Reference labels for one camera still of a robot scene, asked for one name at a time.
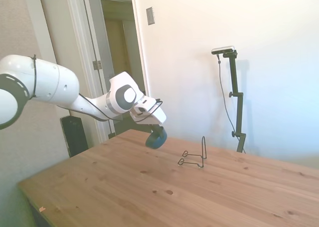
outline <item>black wire holder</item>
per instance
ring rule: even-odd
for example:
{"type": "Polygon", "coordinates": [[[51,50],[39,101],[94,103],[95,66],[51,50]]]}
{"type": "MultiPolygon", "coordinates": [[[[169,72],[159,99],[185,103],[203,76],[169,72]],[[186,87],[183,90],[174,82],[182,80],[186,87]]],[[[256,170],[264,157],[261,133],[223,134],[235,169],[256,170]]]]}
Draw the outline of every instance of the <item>black wire holder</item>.
{"type": "Polygon", "coordinates": [[[204,159],[207,159],[207,152],[206,152],[206,140],[205,140],[205,136],[203,136],[201,138],[201,155],[196,155],[196,154],[189,154],[188,151],[185,151],[182,154],[182,157],[179,161],[178,161],[178,165],[181,166],[183,164],[193,164],[193,165],[197,165],[199,168],[203,168],[204,167],[204,159]],[[196,162],[186,162],[185,161],[185,157],[187,156],[200,156],[201,158],[201,165],[196,163],[196,162]]]}

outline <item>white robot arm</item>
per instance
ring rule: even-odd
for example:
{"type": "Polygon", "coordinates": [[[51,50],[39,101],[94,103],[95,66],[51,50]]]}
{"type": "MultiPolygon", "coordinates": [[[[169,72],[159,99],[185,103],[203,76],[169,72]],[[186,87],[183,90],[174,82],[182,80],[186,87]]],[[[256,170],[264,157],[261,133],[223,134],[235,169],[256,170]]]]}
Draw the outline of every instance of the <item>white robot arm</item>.
{"type": "Polygon", "coordinates": [[[136,123],[152,126],[147,146],[160,147],[167,137],[159,126],[166,120],[160,108],[162,101],[145,96],[126,72],[110,82],[107,94],[86,98],[79,93],[79,81],[71,70],[35,57],[8,55],[0,60],[0,129],[12,125],[26,102],[32,99],[87,114],[99,121],[130,112],[136,123]]]}

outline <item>door frame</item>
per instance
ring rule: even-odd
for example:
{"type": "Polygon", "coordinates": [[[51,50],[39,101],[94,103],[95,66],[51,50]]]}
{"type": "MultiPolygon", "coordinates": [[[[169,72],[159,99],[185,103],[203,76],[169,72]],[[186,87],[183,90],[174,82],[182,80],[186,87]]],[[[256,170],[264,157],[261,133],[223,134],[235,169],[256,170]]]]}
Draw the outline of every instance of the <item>door frame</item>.
{"type": "MultiPolygon", "coordinates": [[[[142,73],[143,73],[143,80],[144,80],[144,86],[145,86],[145,93],[146,93],[147,96],[150,96],[151,95],[151,89],[150,89],[150,86],[149,86],[148,73],[147,73],[146,63],[145,63],[145,59],[144,59],[144,56],[145,56],[145,54],[144,54],[144,46],[143,46],[142,39],[141,39],[141,30],[140,30],[140,25],[139,25],[139,21],[138,21],[136,0],[114,0],[114,1],[132,3],[133,12],[134,12],[134,21],[135,21],[136,32],[137,32],[137,37],[138,37],[140,59],[141,59],[141,64],[142,64],[142,73]]],[[[103,27],[104,27],[106,38],[107,38],[107,45],[110,47],[109,40],[108,40],[108,35],[107,35],[107,31],[106,31],[106,26],[105,26],[105,22],[104,22],[104,15],[103,15],[103,8],[102,8],[101,0],[99,0],[99,5],[100,5],[100,12],[102,14],[102,19],[103,19],[103,27]]]]}
{"type": "MultiPolygon", "coordinates": [[[[67,0],[67,2],[89,94],[92,98],[102,96],[107,89],[103,70],[94,70],[93,66],[93,61],[101,60],[101,58],[89,3],[84,4],[83,0],[67,0]]],[[[95,125],[100,143],[109,139],[108,134],[115,132],[112,120],[95,120],[95,125]]]]}
{"type": "MultiPolygon", "coordinates": [[[[87,13],[88,13],[88,19],[89,19],[89,24],[87,24],[87,21],[86,21],[86,24],[84,20],[82,20],[81,22],[76,22],[78,29],[75,27],[75,35],[76,35],[76,38],[78,40],[81,40],[83,39],[83,34],[84,33],[87,33],[88,34],[88,27],[90,26],[90,29],[91,29],[91,33],[92,33],[92,38],[93,38],[93,47],[95,49],[95,52],[96,52],[96,56],[97,56],[97,59],[98,60],[101,60],[100,59],[100,53],[99,53],[99,48],[98,48],[98,43],[97,43],[97,38],[96,38],[96,33],[95,33],[95,28],[94,28],[94,25],[93,25],[93,18],[92,18],[92,13],[91,13],[91,9],[90,9],[90,3],[89,3],[89,0],[84,0],[85,1],[85,6],[86,6],[86,10],[87,10],[87,13]]],[[[146,92],[146,95],[147,96],[150,96],[151,95],[151,89],[150,89],[150,85],[149,85],[149,76],[148,76],[148,71],[147,71],[147,65],[146,65],[146,62],[145,62],[145,49],[144,49],[144,46],[143,46],[143,43],[142,43],[142,38],[141,38],[141,29],[140,29],[140,24],[139,24],[139,19],[138,19],[138,13],[137,13],[137,5],[136,5],[136,0],[116,0],[116,1],[123,1],[123,2],[132,2],[132,5],[133,5],[133,11],[134,11],[134,19],[135,19],[135,24],[136,24],[136,30],[137,30],[137,37],[138,37],[138,44],[139,44],[139,51],[140,51],[140,59],[141,59],[141,64],[142,64],[142,73],[143,73],[143,80],[144,80],[144,84],[145,84],[145,92],[146,92]]],[[[74,19],[74,21],[77,21],[79,19],[79,17],[77,16],[86,16],[86,11],[85,9],[80,9],[78,7],[82,7],[84,6],[84,3],[83,3],[83,0],[69,0],[69,3],[70,3],[70,11],[71,11],[71,16],[72,16],[72,19],[74,19]]],[[[99,4],[99,7],[100,7],[100,15],[101,15],[101,19],[102,19],[102,23],[103,23],[103,26],[104,26],[104,31],[106,33],[106,27],[105,27],[105,22],[104,22],[104,16],[103,16],[103,10],[102,10],[102,3],[101,3],[101,0],[98,0],[98,4],[99,4]]],[[[83,50],[82,50],[82,53],[83,53],[83,56],[89,56],[87,54],[87,52],[90,50],[89,47],[86,47],[85,48],[85,45],[83,45],[83,50]]],[[[91,69],[91,67],[89,67],[88,65],[86,65],[84,67],[85,69],[91,69]]],[[[100,76],[101,76],[101,81],[102,81],[102,86],[103,86],[103,89],[106,90],[106,84],[105,84],[105,80],[104,80],[104,73],[103,73],[103,70],[100,70],[100,76]]],[[[90,81],[88,82],[88,87],[89,89],[91,89],[91,84],[92,82],[100,82],[99,79],[97,79],[97,77],[89,77],[90,81]]]]}

